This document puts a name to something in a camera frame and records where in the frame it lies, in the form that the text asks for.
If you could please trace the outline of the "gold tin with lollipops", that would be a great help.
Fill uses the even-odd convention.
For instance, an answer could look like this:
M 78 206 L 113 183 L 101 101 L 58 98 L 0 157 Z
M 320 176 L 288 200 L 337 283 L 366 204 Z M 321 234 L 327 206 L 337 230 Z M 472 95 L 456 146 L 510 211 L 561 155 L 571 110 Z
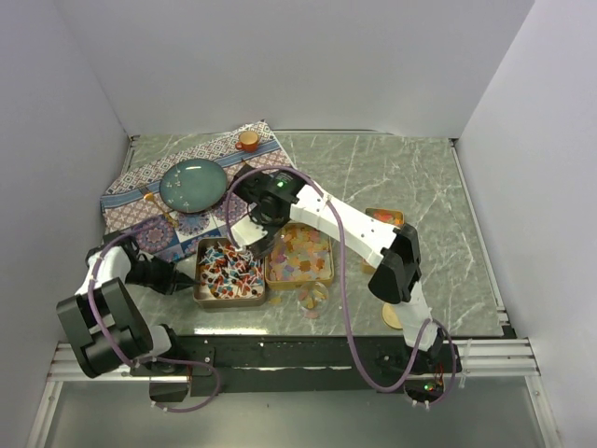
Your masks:
M 193 298 L 203 309 L 260 306 L 266 300 L 264 261 L 237 251 L 227 238 L 201 239 Z

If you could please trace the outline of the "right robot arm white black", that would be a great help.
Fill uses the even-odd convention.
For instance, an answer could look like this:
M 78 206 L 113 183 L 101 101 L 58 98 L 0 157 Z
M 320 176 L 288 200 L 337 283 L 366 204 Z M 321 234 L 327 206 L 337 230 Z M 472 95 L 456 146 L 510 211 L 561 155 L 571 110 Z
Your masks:
M 410 365 L 426 372 L 439 363 L 446 332 L 433 322 L 423 295 L 421 252 L 414 227 L 370 217 L 290 167 L 257 169 L 244 164 L 233 177 L 229 194 L 251 207 L 247 217 L 227 226 L 235 246 L 265 258 L 289 222 L 326 234 L 339 242 L 341 250 L 354 251 L 373 267 L 368 289 L 395 311 Z

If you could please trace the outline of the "gold tin with popsicle candies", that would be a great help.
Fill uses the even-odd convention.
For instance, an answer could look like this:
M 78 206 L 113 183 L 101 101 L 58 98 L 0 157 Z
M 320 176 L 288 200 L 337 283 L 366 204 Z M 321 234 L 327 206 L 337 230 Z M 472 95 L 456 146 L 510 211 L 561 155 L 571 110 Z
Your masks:
M 334 274 L 330 238 L 306 224 L 286 224 L 265 258 L 265 280 L 273 290 L 295 289 L 311 282 L 328 287 Z

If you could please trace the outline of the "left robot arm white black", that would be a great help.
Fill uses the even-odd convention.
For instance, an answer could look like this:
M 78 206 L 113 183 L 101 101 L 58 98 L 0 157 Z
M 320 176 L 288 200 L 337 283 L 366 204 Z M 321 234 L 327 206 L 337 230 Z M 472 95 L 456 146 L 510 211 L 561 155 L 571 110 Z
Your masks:
M 130 233 L 114 232 L 91 249 L 88 271 L 73 296 L 60 301 L 56 313 L 83 373 L 90 378 L 126 365 L 176 374 L 186 352 L 174 330 L 149 326 L 127 285 L 161 295 L 192 288 L 197 282 L 174 262 L 148 256 Z

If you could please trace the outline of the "teal ceramic plate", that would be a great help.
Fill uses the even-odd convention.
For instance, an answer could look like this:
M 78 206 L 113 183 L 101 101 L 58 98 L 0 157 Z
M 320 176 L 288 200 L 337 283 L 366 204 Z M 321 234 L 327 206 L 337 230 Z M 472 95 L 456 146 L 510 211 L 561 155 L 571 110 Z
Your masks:
M 194 214 L 218 203 L 228 189 L 224 169 L 215 161 L 191 159 L 170 168 L 160 181 L 160 197 L 176 212 Z

